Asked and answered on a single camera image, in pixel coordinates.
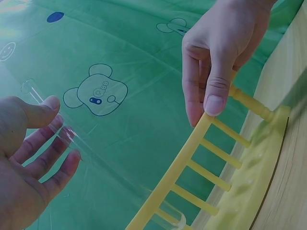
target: fingernail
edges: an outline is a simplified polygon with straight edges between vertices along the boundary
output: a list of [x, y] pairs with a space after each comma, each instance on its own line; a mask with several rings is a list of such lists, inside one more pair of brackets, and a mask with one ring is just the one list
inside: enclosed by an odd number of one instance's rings
[[59, 108], [59, 100], [56, 96], [50, 96], [42, 102], [43, 105], [48, 106], [50, 109], [55, 110]]
[[209, 116], [218, 116], [223, 109], [224, 100], [221, 97], [210, 95], [206, 102], [205, 112]]
[[81, 153], [80, 153], [78, 150], [76, 151], [76, 153], [77, 153], [79, 159], [80, 159], [81, 161], [83, 161], [82, 156], [81, 156]]

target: blue dot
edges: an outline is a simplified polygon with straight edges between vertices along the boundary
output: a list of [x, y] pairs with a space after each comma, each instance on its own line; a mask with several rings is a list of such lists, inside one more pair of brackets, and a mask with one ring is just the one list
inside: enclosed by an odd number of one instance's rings
[[62, 12], [54, 12], [54, 13], [49, 15], [49, 17], [47, 18], [47, 22], [48, 23], [54, 23], [54, 22], [60, 20], [63, 16], [64, 16], [64, 13], [62, 13]]

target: yellow test tube rack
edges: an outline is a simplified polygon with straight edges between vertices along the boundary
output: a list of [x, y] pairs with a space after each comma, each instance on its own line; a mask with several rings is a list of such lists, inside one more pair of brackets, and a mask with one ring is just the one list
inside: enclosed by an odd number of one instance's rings
[[[171, 215], [159, 209], [170, 191], [210, 215], [204, 230], [250, 229], [265, 198], [278, 162], [290, 108], [280, 106], [275, 111], [271, 111], [233, 84], [231, 85], [229, 96], [263, 119], [262, 123], [254, 129], [251, 138], [247, 140], [216, 117], [203, 114], [181, 151], [141, 209], [126, 227], [126, 230], [144, 229], [155, 214], [170, 223], [175, 223], [176, 220]], [[240, 159], [234, 158], [204, 139], [210, 125], [215, 125], [244, 147]], [[215, 176], [191, 159], [199, 145], [204, 146], [235, 168], [229, 182]], [[176, 184], [177, 179], [186, 167], [190, 167], [224, 190], [217, 206], [201, 200]], [[185, 225], [183, 230], [193, 230], [193, 228]]]

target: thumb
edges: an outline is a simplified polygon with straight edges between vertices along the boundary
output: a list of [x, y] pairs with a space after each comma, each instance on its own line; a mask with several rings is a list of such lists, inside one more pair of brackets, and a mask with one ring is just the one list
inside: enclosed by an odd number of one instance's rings
[[27, 104], [22, 100], [18, 104], [27, 116], [27, 128], [41, 128], [49, 125], [60, 108], [60, 102], [55, 96], [48, 97], [40, 105]]
[[236, 59], [234, 52], [211, 51], [211, 71], [207, 80], [204, 111], [209, 116], [218, 116], [225, 108], [232, 80], [232, 68]]

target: cartoon bear print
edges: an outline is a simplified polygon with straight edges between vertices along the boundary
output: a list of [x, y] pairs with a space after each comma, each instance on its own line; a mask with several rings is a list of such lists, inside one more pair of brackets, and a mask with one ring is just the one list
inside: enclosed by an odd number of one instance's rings
[[176, 32], [181, 36], [184, 36], [189, 30], [186, 20], [182, 18], [175, 18], [168, 23], [160, 23], [157, 25], [157, 29], [163, 33]]
[[128, 94], [124, 83], [110, 78], [112, 72], [112, 68], [105, 64], [91, 66], [89, 76], [78, 87], [64, 93], [65, 105], [72, 109], [85, 105], [96, 116], [112, 113]]

